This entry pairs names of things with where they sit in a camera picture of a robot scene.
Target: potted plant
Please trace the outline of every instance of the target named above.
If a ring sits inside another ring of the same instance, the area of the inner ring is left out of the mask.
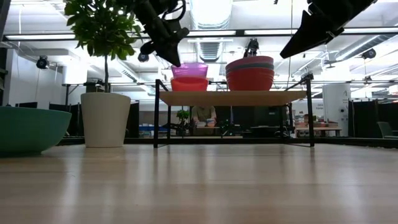
[[[187,120],[189,119],[189,111],[185,111],[185,110],[179,110],[177,112],[177,117],[180,120],[180,130],[179,130],[179,134],[181,136],[184,136],[187,129],[189,128],[189,123],[186,123]]]
[[[72,26],[77,47],[85,47],[90,56],[104,57],[105,92],[81,95],[86,147],[123,145],[131,99],[109,93],[108,59],[134,55],[131,44],[136,38],[127,32],[140,32],[134,15],[124,8],[116,0],[66,1],[67,25]]]

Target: teal bowl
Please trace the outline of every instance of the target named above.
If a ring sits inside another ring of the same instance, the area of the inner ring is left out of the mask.
[[[40,154],[64,137],[72,114],[0,106],[0,156]]]

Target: person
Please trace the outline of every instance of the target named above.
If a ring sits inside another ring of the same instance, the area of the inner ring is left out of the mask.
[[[207,119],[214,119],[216,121],[216,108],[214,106],[194,106],[192,108],[192,119],[197,122],[207,122]]]

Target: black metal frame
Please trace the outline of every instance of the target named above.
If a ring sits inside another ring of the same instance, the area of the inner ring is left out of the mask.
[[[296,84],[286,88],[285,91],[289,91],[297,85],[306,84],[307,86],[307,105],[308,105],[308,127],[310,132],[310,137],[304,140],[297,139],[289,139],[284,136],[284,124],[283,124],[283,115],[282,115],[282,107],[289,107],[289,121],[292,126],[292,105],[281,105],[279,106],[279,131],[280,138],[264,138],[264,139],[171,139],[170,138],[170,116],[171,116],[171,106],[168,107],[167,111],[167,139],[159,139],[159,101],[160,101],[160,87],[162,87],[165,91],[168,91],[167,87],[162,83],[161,80],[155,81],[155,123],[154,123],[154,148],[157,149],[159,144],[301,144],[301,143],[309,143],[310,147],[314,147],[315,145],[315,137],[313,133],[313,113],[312,113],[312,93],[311,93],[311,80],[313,80],[312,73],[305,75],[299,82]]]

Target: ceiling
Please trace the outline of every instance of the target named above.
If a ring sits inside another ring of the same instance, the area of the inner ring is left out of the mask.
[[[217,5],[217,1],[201,0],[211,2],[213,5],[209,9],[209,13],[220,9],[222,6]],[[231,18],[229,20],[229,29],[296,29],[300,25],[302,11],[307,6],[306,0],[279,1],[278,5],[273,5],[273,0],[245,0],[233,1]],[[11,34],[65,34],[70,33],[69,27],[66,26],[67,18],[63,15],[64,3],[61,0],[55,1],[39,1],[39,0],[12,0],[9,15],[6,22],[4,35]],[[395,12],[398,8],[398,1],[395,0],[379,0],[367,10],[362,12],[358,17],[353,19],[346,27],[391,27],[398,24],[398,17]],[[187,12],[181,20],[181,25],[190,30],[194,29],[191,23],[191,14]],[[323,57],[320,54],[329,52],[338,52],[356,41],[364,38],[363,35],[342,35],[332,40],[327,45],[321,45],[304,54],[295,55],[291,58],[282,59],[279,56],[280,51],[289,41],[290,37],[259,37],[259,55],[266,55],[274,58],[275,72],[277,76],[275,80],[278,82],[293,82],[299,80],[300,75],[305,71],[297,72],[304,65],[312,62],[312,66],[308,69],[315,75],[316,80],[362,80],[368,74],[376,74],[383,69],[398,65],[396,62],[398,50],[398,38],[393,37],[385,41],[374,49],[377,56],[374,59],[363,60],[362,58],[351,58],[341,63],[333,64],[336,68],[328,68],[328,65],[322,64]],[[217,64],[210,65],[213,69],[210,77],[215,80],[224,79],[224,68],[227,63],[239,59],[243,56],[244,48],[249,42],[249,37],[232,37],[223,45],[222,54]],[[197,62],[198,52],[196,44],[188,43],[189,39],[183,39],[178,46],[178,52],[182,62]],[[139,47],[143,44],[137,41],[134,48],[139,51]],[[103,78],[102,58],[90,58],[88,54],[81,48],[76,49],[76,41],[59,40],[59,41],[25,41],[21,42],[21,49],[24,52],[35,51],[38,49],[67,49],[84,63],[90,65],[88,77]],[[150,55],[150,60],[140,63],[137,55],[129,57],[124,66],[130,69],[139,79],[140,82],[154,82],[155,79],[165,79],[170,76],[170,64]],[[122,77],[119,70],[110,66],[111,77],[117,80]],[[398,78],[398,72],[391,70],[375,79],[391,80]],[[382,91],[389,85],[378,85],[372,91]],[[123,91],[137,91],[137,88],[118,87]],[[321,91],[322,86],[315,86],[314,90]]]

